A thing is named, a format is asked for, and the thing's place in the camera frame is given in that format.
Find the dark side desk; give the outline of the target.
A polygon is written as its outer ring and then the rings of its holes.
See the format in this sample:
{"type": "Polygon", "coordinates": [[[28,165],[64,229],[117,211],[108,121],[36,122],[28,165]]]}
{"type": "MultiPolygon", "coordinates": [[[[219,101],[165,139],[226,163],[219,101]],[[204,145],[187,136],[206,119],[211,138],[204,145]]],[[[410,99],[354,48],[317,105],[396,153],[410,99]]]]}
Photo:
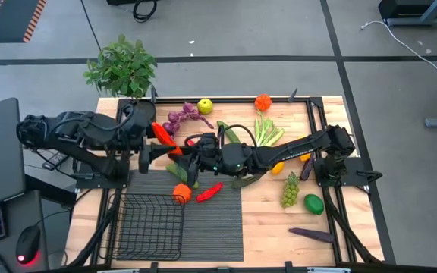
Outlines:
{"type": "Polygon", "coordinates": [[[16,246],[20,233],[24,228],[34,225],[43,218],[41,196],[34,190],[5,203],[6,225],[8,236],[0,240],[0,259],[5,263],[10,273],[26,273],[49,270],[46,231],[42,222],[40,229],[39,250],[35,259],[21,265],[16,257],[16,246]]]}

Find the green lime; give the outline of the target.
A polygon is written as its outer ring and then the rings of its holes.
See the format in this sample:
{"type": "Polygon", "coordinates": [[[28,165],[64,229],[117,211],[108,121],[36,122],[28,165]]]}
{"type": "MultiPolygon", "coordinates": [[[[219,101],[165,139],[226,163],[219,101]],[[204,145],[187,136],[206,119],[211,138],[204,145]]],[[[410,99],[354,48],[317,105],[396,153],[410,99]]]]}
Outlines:
{"type": "Polygon", "coordinates": [[[303,204],[306,210],[314,215],[321,215],[325,210],[323,201],[315,194],[305,195],[303,204]]]}

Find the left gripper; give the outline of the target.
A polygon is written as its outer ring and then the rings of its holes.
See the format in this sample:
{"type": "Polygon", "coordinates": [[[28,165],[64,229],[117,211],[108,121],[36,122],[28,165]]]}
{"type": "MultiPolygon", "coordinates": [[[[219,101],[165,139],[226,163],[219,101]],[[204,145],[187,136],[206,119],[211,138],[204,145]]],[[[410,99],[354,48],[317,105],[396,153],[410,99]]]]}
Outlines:
{"type": "Polygon", "coordinates": [[[138,170],[141,174],[149,172],[151,160],[155,160],[162,155],[167,155],[176,150],[177,146],[162,145],[151,143],[150,147],[146,144],[146,129],[126,129],[126,162],[130,164],[130,157],[138,154],[138,170]]]}

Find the white and green leek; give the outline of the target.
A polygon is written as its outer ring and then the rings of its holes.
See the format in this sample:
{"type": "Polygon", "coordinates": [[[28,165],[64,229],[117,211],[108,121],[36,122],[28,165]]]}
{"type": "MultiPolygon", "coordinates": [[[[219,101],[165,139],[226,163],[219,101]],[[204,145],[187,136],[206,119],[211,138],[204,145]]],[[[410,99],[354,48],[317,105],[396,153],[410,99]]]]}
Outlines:
{"type": "Polygon", "coordinates": [[[265,118],[260,110],[256,112],[259,118],[254,123],[255,141],[258,146],[273,146],[283,137],[285,130],[276,127],[273,120],[265,118]]]}

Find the light green zucchini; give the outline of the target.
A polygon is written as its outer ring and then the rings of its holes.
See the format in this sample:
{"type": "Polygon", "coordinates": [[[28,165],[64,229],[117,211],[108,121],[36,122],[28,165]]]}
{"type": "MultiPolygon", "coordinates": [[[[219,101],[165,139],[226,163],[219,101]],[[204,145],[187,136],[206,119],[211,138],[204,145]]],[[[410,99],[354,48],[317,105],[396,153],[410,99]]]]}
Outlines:
{"type": "Polygon", "coordinates": [[[176,178],[179,179],[179,181],[185,185],[187,185],[187,171],[183,169],[181,166],[179,166],[176,163],[171,163],[165,167],[165,169],[173,174],[176,178]]]}

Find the purple beet bunch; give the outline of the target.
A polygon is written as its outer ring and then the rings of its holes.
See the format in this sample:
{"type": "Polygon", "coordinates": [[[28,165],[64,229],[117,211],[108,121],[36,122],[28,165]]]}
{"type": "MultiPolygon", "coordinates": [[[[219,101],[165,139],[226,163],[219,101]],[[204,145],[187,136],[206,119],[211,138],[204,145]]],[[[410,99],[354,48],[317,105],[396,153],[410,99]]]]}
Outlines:
{"type": "Polygon", "coordinates": [[[189,102],[185,102],[180,111],[170,111],[168,120],[162,126],[173,137],[179,131],[181,124],[189,120],[203,121],[210,129],[214,129],[214,126],[189,102]]]}

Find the black power adapter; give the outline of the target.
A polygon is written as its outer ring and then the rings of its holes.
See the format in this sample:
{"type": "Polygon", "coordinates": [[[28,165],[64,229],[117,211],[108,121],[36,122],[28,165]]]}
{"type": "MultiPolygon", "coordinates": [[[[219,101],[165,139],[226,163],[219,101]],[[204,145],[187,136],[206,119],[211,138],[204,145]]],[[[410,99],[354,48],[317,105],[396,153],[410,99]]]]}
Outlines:
{"type": "Polygon", "coordinates": [[[62,165],[66,160],[68,159],[68,156],[57,152],[53,154],[50,158],[45,159],[42,163],[42,167],[49,171],[54,171],[57,169],[60,165],[62,165]]]}

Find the red chili pepper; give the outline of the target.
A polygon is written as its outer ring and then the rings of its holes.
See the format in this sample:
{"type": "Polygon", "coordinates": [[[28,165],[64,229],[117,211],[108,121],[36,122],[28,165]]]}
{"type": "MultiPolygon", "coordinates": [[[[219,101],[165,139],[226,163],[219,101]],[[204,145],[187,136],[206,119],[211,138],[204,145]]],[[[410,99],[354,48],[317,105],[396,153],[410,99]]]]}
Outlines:
{"type": "Polygon", "coordinates": [[[224,184],[222,182],[219,182],[215,184],[214,186],[210,187],[208,190],[205,190],[204,192],[200,193],[196,196],[197,202],[205,202],[209,199],[211,199],[215,194],[220,192],[223,188],[224,184]]]}

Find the yellow-green apple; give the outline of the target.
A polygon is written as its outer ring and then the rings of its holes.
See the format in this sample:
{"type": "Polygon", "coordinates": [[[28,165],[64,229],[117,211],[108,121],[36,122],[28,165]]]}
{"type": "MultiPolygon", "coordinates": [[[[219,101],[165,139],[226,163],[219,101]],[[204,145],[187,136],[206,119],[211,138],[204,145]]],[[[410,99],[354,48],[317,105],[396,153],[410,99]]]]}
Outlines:
{"type": "Polygon", "coordinates": [[[197,108],[200,114],[208,115],[213,111],[213,102],[210,99],[203,98],[198,101],[197,108]]]}

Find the black aluminium table frame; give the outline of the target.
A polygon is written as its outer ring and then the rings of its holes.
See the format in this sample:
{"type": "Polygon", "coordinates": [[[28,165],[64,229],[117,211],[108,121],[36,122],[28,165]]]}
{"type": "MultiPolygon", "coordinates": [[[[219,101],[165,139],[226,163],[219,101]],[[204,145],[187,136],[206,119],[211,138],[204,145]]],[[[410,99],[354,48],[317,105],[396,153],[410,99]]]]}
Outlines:
{"type": "MultiPolygon", "coordinates": [[[[285,96],[272,97],[273,103],[265,117],[271,118],[278,127],[285,128],[285,135],[278,143],[295,140],[310,133],[312,129],[307,117],[307,108],[313,110],[316,129],[319,130],[320,107],[314,102],[298,102],[306,97],[297,97],[294,102],[288,102],[285,96]]],[[[357,150],[354,158],[366,159],[358,152],[358,144],[351,123],[347,117],[347,108],[341,96],[310,97],[319,102],[322,99],[322,110],[325,112],[325,123],[345,127],[356,142],[357,150]]],[[[183,103],[175,102],[178,98],[161,98],[157,102],[157,121],[167,120],[169,111],[177,111],[183,103]]],[[[212,97],[213,111],[206,119],[211,123],[216,120],[228,125],[242,124],[254,131],[254,119],[259,117],[254,106],[255,97],[212,97]]],[[[118,110],[118,99],[101,98],[96,112],[115,116],[118,110]]],[[[184,123],[178,131],[177,140],[183,140],[189,134],[208,132],[210,129],[202,121],[184,123]]],[[[283,209],[279,203],[279,193],[286,171],[299,171],[302,168],[299,159],[287,161],[285,169],[278,175],[267,174],[241,190],[243,261],[219,262],[218,258],[207,258],[212,261],[184,261],[182,258],[174,262],[158,262],[158,269],[166,268],[284,268],[286,261],[292,261],[295,267],[327,266],[335,264],[333,246],[288,232],[288,228],[304,227],[306,229],[328,231],[329,224],[325,212],[321,216],[309,214],[298,201],[295,206],[283,209]]],[[[381,261],[386,261],[379,239],[380,224],[375,223],[373,205],[370,197],[358,187],[342,187],[346,216],[352,231],[369,252],[381,261]]],[[[73,211],[65,252],[68,256],[67,265],[73,262],[79,252],[85,247],[96,230],[98,212],[104,197],[110,196],[103,190],[91,190],[82,198],[73,211]]]]}

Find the dark green bean pod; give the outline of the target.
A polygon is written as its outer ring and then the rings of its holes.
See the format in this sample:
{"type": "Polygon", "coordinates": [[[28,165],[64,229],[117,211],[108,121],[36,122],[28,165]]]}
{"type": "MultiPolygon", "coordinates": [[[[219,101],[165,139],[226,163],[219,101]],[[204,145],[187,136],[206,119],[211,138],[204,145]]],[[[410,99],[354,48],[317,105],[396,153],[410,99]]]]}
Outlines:
{"type": "Polygon", "coordinates": [[[242,187],[246,187],[248,185],[251,185],[252,183],[260,180],[262,178],[263,174],[253,174],[249,176],[243,176],[243,177],[236,177],[231,182],[231,188],[232,189],[240,189],[242,187]]]}

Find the green grape bunch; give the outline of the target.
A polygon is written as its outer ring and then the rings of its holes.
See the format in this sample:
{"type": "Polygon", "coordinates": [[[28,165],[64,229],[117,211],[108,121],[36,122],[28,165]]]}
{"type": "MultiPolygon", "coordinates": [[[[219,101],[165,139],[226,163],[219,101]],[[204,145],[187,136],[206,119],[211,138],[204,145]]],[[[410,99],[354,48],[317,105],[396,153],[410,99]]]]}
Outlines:
{"type": "Polygon", "coordinates": [[[300,191],[299,188],[300,178],[291,172],[285,180],[285,188],[281,198],[281,205],[283,208],[292,207],[297,204],[297,197],[300,191]]]}

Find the grey woven placemat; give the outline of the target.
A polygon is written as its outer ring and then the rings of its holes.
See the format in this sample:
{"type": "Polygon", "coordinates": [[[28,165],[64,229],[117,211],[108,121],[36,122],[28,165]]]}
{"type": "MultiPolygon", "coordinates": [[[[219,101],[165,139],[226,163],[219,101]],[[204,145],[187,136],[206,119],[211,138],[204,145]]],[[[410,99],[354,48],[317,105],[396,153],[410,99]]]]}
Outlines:
{"type": "MultiPolygon", "coordinates": [[[[194,196],[222,182],[222,190],[205,202],[191,200],[184,208],[184,230],[179,262],[241,262],[244,259],[241,192],[228,185],[230,177],[210,172],[199,175],[194,196]]],[[[179,180],[167,171],[130,173],[126,193],[171,195],[179,180]]]]}

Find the green cucumber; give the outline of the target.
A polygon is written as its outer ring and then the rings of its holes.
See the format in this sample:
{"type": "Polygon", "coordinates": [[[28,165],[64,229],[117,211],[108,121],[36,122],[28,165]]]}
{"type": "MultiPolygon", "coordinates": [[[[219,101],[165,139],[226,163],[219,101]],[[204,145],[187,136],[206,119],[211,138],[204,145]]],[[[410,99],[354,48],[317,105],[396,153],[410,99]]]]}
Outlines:
{"type": "Polygon", "coordinates": [[[237,134],[232,130],[228,129],[228,125],[223,121],[217,121],[217,125],[219,127],[223,127],[225,129],[224,135],[227,137],[230,143],[239,143],[240,139],[237,134]]]}

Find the black wire basket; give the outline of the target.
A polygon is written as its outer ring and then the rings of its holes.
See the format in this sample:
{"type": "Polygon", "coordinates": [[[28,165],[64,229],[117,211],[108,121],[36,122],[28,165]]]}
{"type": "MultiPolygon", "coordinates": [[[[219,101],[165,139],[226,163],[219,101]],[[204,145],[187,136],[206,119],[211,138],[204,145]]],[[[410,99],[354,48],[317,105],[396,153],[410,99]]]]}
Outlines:
{"type": "Polygon", "coordinates": [[[168,194],[122,193],[109,230],[112,259],[176,261],[181,256],[185,200],[168,194]]]}

